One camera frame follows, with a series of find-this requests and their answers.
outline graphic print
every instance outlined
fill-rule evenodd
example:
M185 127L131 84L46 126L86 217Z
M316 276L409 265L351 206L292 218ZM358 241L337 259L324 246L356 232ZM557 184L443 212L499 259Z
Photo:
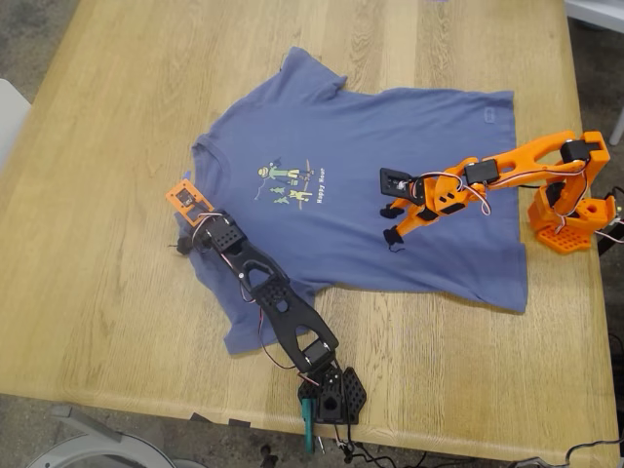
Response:
M314 192L308 191L308 186L314 175L314 170L310 169L310 161L307 159L305 160L305 169L283 169L282 158L277 158L268 165L259 168L257 174L262 179L262 184L258 187L254 200L259 198L262 187L264 187L267 182L273 185L269 188L269 192L276 194L273 203L289 205L291 201L294 201L297 203L298 208L302 210L303 204L315 197ZM321 169L321 178L319 178L318 181L319 183L325 182L324 169ZM319 185L317 203L322 203L324 189L324 185Z

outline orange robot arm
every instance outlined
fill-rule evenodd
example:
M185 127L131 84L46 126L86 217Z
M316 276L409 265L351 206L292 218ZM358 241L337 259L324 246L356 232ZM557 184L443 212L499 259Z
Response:
M561 153L559 162L540 162L557 150ZM575 139L574 133L567 131L543 136L481 162L467 158L442 172L411 177L382 169L381 192L397 198L381 210L381 215L394 218L409 206L407 216L385 230L384 237L390 246L403 243L412 229L462 210L470 202L481 201L484 215L489 215L488 190L545 180L528 209L537 239L560 254L588 249L594 231L609 225L616 216L612 195L603 200L583 199L608 160L600 132L586 132Z

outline teal clamp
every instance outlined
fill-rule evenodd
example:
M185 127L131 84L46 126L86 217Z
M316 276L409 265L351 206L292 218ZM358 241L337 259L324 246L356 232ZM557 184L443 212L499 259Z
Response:
M301 400L301 416L305 423L305 451L314 453L314 403L311 398Z

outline cartoon figure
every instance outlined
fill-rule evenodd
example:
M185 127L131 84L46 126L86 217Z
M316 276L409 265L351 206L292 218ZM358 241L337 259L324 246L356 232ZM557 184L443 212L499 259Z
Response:
M257 170L257 174L262 178L271 178L273 180L280 180L278 177L309 180L310 176L314 174L314 171L302 171L301 169L277 169L282 165L281 160L282 158L278 158L272 163L269 163L268 167L262 166ZM287 183L296 185L293 181L288 181Z
M307 198L310 195L312 195L312 193L310 192L299 192L297 190L291 190L291 193L289 193L289 198L296 198L300 202L307 202L308 200L310 200L309 198Z

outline wooden table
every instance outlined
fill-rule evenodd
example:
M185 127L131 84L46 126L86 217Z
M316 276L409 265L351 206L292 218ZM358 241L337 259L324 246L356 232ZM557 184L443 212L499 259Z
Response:
M163 196L290 45L355 91L514 90L518 143L580 131L560 1L83 0L0 176L0 392L302 432L295 373L227 355L225 315L167 247ZM617 435L598 258L538 245L530 196L523 316L444 293L320 294L369 394L356 440L563 463ZM592 456L614 466L617 449L575 455Z

